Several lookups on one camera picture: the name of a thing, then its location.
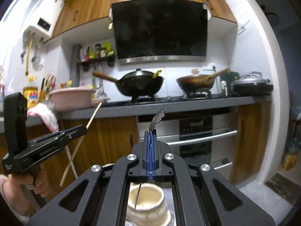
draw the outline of ceramic jar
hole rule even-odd
[[[139,184],[130,187],[127,220],[135,226],[167,226],[170,222],[170,212],[167,209],[163,190],[155,184],[143,183],[135,209],[138,188]]]

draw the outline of built-in oven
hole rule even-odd
[[[143,141],[144,131],[150,121],[138,122],[139,138]],[[167,143],[170,152],[182,157],[187,163],[207,163],[229,178],[235,150],[235,135],[231,113],[215,115],[175,115],[156,124],[157,139]]]
[[[181,141],[190,141],[212,136],[212,116],[200,118],[188,118],[179,120],[179,144],[178,155],[187,163],[192,165],[201,165],[210,163],[212,141],[185,143]]]

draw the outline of wall outlet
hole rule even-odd
[[[215,70],[214,63],[208,63],[203,66],[203,70]]]

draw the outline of wall-mounted water heater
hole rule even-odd
[[[30,31],[43,41],[49,40],[63,6],[63,0],[43,0],[33,12],[24,34]]]

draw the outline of countertop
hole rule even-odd
[[[230,106],[249,105],[272,101],[272,96],[264,97],[236,97],[236,98],[216,98],[216,99],[199,99],[184,102],[165,102],[151,104],[137,104],[119,107],[101,107],[95,115],[95,118],[113,118],[125,116],[154,115],[163,108],[167,108],[166,113],[176,113],[184,111],[195,111],[204,109],[223,108]],[[60,120],[78,120],[90,119],[95,108],[82,109],[70,112],[56,113]],[[27,127],[42,124],[38,116],[28,116],[26,121]],[[0,118],[0,133],[4,133],[4,120]]]

